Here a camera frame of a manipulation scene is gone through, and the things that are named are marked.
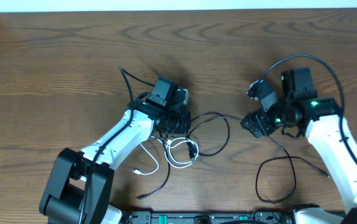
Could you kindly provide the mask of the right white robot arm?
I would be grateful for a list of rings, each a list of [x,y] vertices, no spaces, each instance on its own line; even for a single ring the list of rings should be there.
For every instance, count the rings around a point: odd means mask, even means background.
[[[357,143],[333,98],[318,97],[309,68],[281,74],[283,97],[265,81],[250,85],[247,94],[260,102],[241,126],[256,138],[277,129],[298,128],[322,158],[341,195],[345,216],[317,205],[301,205],[289,213],[290,223],[357,223]]]

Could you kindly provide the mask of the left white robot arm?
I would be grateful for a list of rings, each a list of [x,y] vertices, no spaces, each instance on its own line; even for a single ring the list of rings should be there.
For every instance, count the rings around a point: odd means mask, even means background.
[[[160,77],[151,92],[131,98],[122,119],[91,145],[63,149],[56,157],[39,212],[52,223],[120,223],[109,204],[119,165],[154,132],[185,134],[190,112],[187,89]]]

